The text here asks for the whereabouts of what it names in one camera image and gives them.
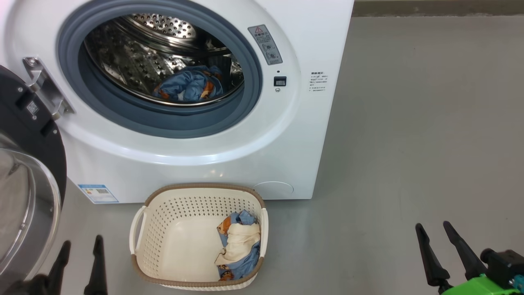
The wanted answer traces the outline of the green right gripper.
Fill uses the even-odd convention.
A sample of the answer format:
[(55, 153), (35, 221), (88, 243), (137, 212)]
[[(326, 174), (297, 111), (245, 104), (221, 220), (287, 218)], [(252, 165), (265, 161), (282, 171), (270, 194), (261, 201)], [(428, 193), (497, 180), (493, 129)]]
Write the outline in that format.
[(443, 222), (444, 230), (451, 244), (456, 248), (465, 269), (468, 280), (458, 286), (451, 287), (448, 280), (450, 274), (441, 265), (430, 246), (430, 239), (421, 223), (415, 226), (422, 263), (427, 284), (438, 287), (441, 295), (522, 295), (524, 291), (524, 276), (516, 275), (509, 280), (510, 288), (504, 289), (485, 276), (487, 268), (470, 246), (460, 237), (449, 221)]

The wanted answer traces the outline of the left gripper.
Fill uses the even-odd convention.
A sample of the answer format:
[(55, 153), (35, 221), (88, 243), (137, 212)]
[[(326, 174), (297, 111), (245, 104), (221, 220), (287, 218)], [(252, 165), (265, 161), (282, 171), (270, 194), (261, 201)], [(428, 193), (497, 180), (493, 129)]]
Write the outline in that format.
[[(60, 295), (64, 269), (69, 262), (71, 241), (65, 241), (47, 276), (35, 276), (31, 280), (17, 281), (3, 295)], [(84, 288), (85, 295), (107, 295), (104, 241), (97, 235), (93, 248), (94, 262), (90, 279)]]

